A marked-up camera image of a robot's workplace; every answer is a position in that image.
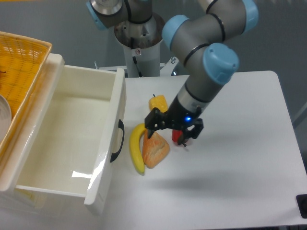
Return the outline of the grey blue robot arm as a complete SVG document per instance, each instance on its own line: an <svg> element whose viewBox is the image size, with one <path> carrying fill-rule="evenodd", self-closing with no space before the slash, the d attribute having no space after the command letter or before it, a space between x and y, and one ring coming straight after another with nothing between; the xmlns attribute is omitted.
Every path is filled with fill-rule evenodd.
<svg viewBox="0 0 307 230"><path fill-rule="evenodd" d="M97 28L114 28L129 77L159 74L162 42L187 69L189 77L169 109L155 108L144 121L148 136L166 128L180 130L179 145L198 137L201 113L239 67L225 40L246 33L259 20L252 0L207 0L204 16L191 20L176 15L167 22L153 12L150 0L89 0L86 7Z"/></svg>

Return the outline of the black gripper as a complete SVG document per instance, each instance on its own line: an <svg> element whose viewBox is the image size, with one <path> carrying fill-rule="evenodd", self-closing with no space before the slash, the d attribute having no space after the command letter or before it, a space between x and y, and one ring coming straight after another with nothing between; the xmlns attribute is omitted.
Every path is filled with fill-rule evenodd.
<svg viewBox="0 0 307 230"><path fill-rule="evenodd" d="M155 107L146 116L144 125L148 131L147 138L151 138L157 130L181 130L182 134L177 139L177 144L186 146L186 142L190 138L196 139L204 128L200 115L200 106L197 105L191 112L183 107L176 96L166 112L163 113Z"/></svg>

